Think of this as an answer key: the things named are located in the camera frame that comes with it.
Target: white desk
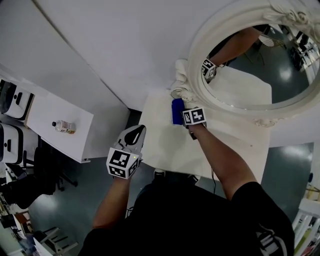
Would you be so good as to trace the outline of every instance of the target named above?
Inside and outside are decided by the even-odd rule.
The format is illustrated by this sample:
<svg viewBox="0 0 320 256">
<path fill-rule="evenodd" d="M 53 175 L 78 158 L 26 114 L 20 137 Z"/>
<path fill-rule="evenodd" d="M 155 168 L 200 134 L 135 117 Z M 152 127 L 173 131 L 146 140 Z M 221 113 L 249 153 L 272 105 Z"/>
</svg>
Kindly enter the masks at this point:
<svg viewBox="0 0 320 256">
<path fill-rule="evenodd" d="M 86 163 L 90 158 L 108 156 L 110 147 L 125 128 L 128 116 L 128 109 L 112 105 L 92 114 L 48 93 L 46 97 L 34 97 L 26 125 L 52 147 L 79 163 Z M 75 133 L 56 131 L 52 122 L 57 120 L 75 123 Z"/>
<path fill-rule="evenodd" d="M 211 167 L 199 142 L 192 140 L 182 125 L 172 124 L 170 91 L 149 94 L 140 118 L 146 126 L 142 148 L 143 162 L 166 171 L 194 174 L 211 179 Z M 188 108 L 199 104 L 189 104 Z M 261 128 L 244 118 L 205 109 L 207 128 L 235 150 L 249 165 L 260 183 L 263 177 L 270 141 L 270 129 Z"/>
</svg>

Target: white mirror frame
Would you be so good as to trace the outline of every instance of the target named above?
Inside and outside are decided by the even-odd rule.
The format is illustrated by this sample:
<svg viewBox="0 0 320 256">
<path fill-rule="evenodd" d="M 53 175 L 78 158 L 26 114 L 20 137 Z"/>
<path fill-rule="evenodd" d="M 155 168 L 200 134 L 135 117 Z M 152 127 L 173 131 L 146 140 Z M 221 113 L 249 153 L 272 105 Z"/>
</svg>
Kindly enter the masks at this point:
<svg viewBox="0 0 320 256">
<path fill-rule="evenodd" d="M 272 105 L 255 105 L 254 110 L 234 107 L 215 98 L 205 87 L 201 73 L 204 60 L 218 43 L 244 28 L 262 24 L 295 27 L 320 47 L 319 11 L 313 10 L 312 13 L 300 1 L 240 0 L 218 11 L 199 30 L 191 46 L 186 76 L 192 91 L 208 107 L 254 119 L 258 121 L 257 125 L 269 127 L 279 119 L 293 117 L 320 102 L 319 72 L 312 84 L 296 97 Z"/>
</svg>

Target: oval mirror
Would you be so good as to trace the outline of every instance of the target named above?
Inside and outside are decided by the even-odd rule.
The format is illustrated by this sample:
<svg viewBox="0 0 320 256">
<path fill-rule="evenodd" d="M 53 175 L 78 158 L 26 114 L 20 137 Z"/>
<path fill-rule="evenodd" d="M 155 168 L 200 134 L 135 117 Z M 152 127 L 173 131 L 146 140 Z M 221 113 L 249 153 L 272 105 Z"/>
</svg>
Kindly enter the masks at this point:
<svg viewBox="0 0 320 256">
<path fill-rule="evenodd" d="M 202 81 L 207 93 L 224 104 L 272 110 L 307 95 L 319 61 L 317 44 L 303 32 L 286 25 L 256 25 L 210 49 L 203 60 Z"/>
</svg>

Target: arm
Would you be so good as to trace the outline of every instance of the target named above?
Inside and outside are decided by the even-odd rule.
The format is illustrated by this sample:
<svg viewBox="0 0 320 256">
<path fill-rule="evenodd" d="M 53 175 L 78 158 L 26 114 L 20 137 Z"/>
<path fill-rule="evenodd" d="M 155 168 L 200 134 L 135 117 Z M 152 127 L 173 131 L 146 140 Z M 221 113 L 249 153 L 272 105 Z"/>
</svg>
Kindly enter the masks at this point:
<svg viewBox="0 0 320 256">
<path fill-rule="evenodd" d="M 245 28 L 235 34 L 223 48 L 209 60 L 220 66 L 241 54 L 245 53 L 261 35 L 261 32 L 253 27 Z"/>
<path fill-rule="evenodd" d="M 125 219 L 131 179 L 115 177 L 108 194 L 96 211 L 93 228 L 112 229 Z"/>
<path fill-rule="evenodd" d="M 189 125 L 189 130 L 197 137 L 206 159 L 222 184 L 227 199 L 231 200 L 242 185 L 256 182 L 254 174 L 242 157 L 202 124 Z"/>
</svg>

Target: floor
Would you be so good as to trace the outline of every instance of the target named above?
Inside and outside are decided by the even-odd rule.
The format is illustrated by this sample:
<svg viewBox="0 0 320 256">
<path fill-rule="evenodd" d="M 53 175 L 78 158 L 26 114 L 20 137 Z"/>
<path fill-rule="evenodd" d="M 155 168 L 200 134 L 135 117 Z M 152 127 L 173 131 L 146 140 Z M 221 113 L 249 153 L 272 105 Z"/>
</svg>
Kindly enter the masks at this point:
<svg viewBox="0 0 320 256">
<path fill-rule="evenodd" d="M 251 47 L 246 55 L 242 54 L 229 64 L 229 67 L 255 75 L 272 87 L 272 103 L 289 100 L 303 92 L 308 86 L 306 72 L 295 69 L 288 50 L 293 43 L 288 37 L 277 30 L 268 33 L 268 36 L 282 40 L 286 48 L 268 47 L 264 44 L 256 50 Z"/>
<path fill-rule="evenodd" d="M 140 112 L 132 111 L 128 126 L 139 122 Z M 287 214 L 291 221 L 298 212 L 298 206 L 307 185 L 313 151 L 313 143 L 291 147 L 270 148 L 262 187 Z M 65 191 L 56 191 L 54 195 L 41 195 L 29 207 L 31 221 L 35 230 L 59 227 L 69 236 L 68 243 L 77 241 L 80 246 L 72 249 L 70 255 L 76 256 L 82 243 L 92 228 L 97 207 L 106 195 L 113 177 L 106 169 L 106 158 L 96 158 L 90 163 L 80 164 L 70 160 L 64 171 L 70 178 L 78 181 L 73 187 L 65 183 Z M 154 169 L 141 164 L 130 185 L 128 208 L 134 205 L 142 188 L 153 180 Z M 169 179 L 180 179 L 184 174 L 169 172 Z M 197 186 L 210 192 L 214 183 L 201 178 Z M 216 182 L 217 195 L 224 197 L 222 186 Z"/>
</svg>

